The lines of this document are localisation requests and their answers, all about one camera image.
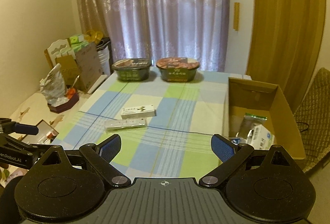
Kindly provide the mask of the white remote control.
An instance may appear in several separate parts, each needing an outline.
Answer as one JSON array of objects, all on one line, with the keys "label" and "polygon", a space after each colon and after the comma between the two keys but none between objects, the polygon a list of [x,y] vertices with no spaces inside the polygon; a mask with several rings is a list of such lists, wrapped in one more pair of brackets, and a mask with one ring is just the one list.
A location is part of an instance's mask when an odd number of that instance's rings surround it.
[{"label": "white remote control", "polygon": [[118,131],[118,130],[124,130],[124,129],[134,129],[134,128],[139,128],[139,127],[145,127],[146,125],[147,125],[147,121],[145,118],[107,120],[105,122],[105,130],[107,132],[110,132],[110,131]]}]

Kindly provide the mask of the white green medicine box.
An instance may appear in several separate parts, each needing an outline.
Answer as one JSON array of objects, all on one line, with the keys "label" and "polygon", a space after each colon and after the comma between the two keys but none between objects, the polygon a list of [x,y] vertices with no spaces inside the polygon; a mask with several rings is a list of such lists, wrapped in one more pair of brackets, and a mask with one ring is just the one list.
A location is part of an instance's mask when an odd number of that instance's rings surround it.
[{"label": "white green medicine box", "polygon": [[255,150],[269,150],[275,141],[275,136],[271,134],[263,125],[256,125],[248,133],[247,144],[253,146]]}]

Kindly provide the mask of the long white ointment box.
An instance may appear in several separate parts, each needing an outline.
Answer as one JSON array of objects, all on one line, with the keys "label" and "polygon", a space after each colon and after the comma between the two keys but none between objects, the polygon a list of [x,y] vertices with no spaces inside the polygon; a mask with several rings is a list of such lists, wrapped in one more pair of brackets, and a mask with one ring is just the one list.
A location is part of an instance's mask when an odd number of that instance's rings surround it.
[{"label": "long white ointment box", "polygon": [[153,117],[155,115],[156,115],[156,111],[152,104],[127,107],[121,110],[122,119]]}]

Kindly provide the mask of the blue white medicine box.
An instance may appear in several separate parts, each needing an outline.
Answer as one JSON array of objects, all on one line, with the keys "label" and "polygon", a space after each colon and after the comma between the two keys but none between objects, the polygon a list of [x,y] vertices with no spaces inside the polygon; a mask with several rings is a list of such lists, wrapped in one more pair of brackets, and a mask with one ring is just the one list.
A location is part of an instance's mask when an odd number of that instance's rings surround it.
[{"label": "blue white medicine box", "polygon": [[238,144],[240,144],[240,142],[241,142],[241,138],[240,138],[240,137],[231,137],[231,138],[230,138],[230,141],[231,141],[233,144],[238,145]]}]

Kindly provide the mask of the dark red octagonal box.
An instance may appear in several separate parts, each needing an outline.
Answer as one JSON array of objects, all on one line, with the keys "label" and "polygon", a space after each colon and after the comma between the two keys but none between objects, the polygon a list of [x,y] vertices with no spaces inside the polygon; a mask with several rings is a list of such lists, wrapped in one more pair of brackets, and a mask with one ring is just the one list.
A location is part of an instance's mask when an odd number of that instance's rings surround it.
[{"label": "dark red octagonal box", "polygon": [[48,104],[51,112],[59,114],[61,112],[70,110],[79,101],[79,95],[75,88],[70,88],[66,95],[59,98],[54,104]]}]

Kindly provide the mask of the cardboard box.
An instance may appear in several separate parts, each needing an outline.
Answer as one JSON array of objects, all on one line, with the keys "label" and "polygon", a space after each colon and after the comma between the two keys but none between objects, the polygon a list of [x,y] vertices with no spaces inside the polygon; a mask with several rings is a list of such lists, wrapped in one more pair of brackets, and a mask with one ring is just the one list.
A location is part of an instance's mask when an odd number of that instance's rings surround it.
[{"label": "cardboard box", "polygon": [[222,135],[234,137],[246,114],[266,117],[264,127],[295,160],[306,158],[302,137],[280,86],[271,83],[228,78]]}]

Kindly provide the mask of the checkered tablecloth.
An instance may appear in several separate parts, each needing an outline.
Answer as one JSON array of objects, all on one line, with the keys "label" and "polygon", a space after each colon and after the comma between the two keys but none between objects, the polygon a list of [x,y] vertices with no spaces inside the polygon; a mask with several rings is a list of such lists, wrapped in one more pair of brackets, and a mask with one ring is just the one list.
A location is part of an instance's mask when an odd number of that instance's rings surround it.
[{"label": "checkered tablecloth", "polygon": [[148,80],[121,82],[111,75],[59,131],[55,143],[76,149],[110,136],[107,120],[123,108],[153,105],[145,127],[121,130],[112,165],[129,178],[201,178],[219,165],[211,136],[222,132],[229,73],[198,71],[189,83],[168,83],[152,68]]}]

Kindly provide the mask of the crumpled white plastic bag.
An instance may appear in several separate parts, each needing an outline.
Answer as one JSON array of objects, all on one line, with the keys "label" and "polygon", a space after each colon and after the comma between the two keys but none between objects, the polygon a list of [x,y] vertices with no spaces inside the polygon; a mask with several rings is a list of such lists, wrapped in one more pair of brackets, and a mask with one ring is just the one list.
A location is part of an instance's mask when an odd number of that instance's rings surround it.
[{"label": "crumpled white plastic bag", "polygon": [[40,92],[48,104],[54,104],[67,93],[66,84],[61,73],[61,64],[58,63],[48,73],[46,78],[40,80]]}]

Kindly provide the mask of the rectangular green noodle bowl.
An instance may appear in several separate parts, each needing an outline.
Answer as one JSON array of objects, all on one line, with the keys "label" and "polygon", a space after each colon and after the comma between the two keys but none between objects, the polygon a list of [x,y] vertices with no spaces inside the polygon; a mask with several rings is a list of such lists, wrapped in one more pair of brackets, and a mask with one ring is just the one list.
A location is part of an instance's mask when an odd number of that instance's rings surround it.
[{"label": "rectangular green noodle bowl", "polygon": [[152,61],[146,58],[129,58],[116,61],[112,69],[116,72],[118,80],[123,82],[140,82],[149,78]]}]

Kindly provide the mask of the brown cardboard boxes pile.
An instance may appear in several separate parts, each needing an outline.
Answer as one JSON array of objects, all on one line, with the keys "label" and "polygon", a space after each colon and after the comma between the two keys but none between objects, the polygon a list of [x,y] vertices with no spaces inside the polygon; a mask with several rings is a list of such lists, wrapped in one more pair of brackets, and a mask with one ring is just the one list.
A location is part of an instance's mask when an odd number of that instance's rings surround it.
[{"label": "brown cardboard boxes pile", "polygon": [[66,85],[92,93],[111,75],[109,46],[103,32],[90,30],[51,43],[44,54],[51,68],[61,65]]}]

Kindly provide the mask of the round green noodle bowl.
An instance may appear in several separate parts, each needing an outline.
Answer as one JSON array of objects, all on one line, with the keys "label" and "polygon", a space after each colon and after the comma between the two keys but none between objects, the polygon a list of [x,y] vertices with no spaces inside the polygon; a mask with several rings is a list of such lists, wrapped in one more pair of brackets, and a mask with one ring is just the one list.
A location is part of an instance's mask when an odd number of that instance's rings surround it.
[{"label": "round green noodle bowl", "polygon": [[157,60],[156,67],[166,82],[190,82],[195,78],[200,63],[192,58],[168,57]]}]

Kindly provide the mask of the brown curtain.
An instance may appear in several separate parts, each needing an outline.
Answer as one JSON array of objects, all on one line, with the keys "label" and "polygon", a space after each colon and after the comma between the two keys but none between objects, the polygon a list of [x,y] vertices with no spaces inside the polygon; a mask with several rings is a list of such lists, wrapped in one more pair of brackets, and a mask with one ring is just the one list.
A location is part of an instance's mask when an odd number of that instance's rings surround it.
[{"label": "brown curtain", "polygon": [[247,74],[280,86],[292,111],[317,64],[327,0],[255,0]]}]

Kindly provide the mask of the purple curtain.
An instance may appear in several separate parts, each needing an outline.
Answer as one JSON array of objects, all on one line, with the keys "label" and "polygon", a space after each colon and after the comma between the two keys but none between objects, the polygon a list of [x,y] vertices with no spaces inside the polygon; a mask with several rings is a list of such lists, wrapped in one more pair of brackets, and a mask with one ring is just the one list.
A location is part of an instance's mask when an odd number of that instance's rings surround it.
[{"label": "purple curtain", "polygon": [[77,0],[83,31],[103,32],[113,60],[185,56],[222,72],[229,0]]}]

